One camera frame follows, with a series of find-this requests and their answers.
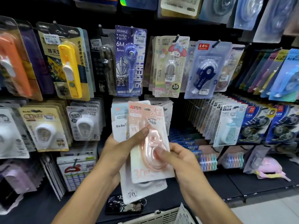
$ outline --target person's left hand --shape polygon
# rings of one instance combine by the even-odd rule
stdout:
[[[141,144],[149,133],[147,127],[141,129],[128,140],[121,143],[117,142],[111,134],[105,142],[105,146],[99,158],[95,169],[105,172],[107,177],[112,180],[112,190],[114,190],[120,182],[119,170],[126,162],[128,155],[133,147]]]

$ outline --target person's right hand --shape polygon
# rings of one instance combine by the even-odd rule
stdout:
[[[195,157],[188,149],[177,143],[169,143],[170,151],[155,149],[156,158],[169,163],[176,171],[182,195],[191,209],[195,209],[194,198],[211,188]]]

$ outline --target tiled floor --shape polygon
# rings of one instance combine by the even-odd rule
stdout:
[[[299,195],[232,208],[232,211],[244,224],[298,224]]]

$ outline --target forearm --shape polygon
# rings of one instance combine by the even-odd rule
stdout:
[[[92,171],[56,215],[52,224],[95,224],[113,190],[111,182],[110,177],[103,172]]]
[[[192,198],[193,211],[203,224],[242,223],[210,185],[199,188],[198,192],[192,195]]]

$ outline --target yellow push clip dispenser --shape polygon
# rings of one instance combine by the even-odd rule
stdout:
[[[64,41],[58,49],[70,94],[73,98],[81,98],[82,89],[74,45],[69,41]]]

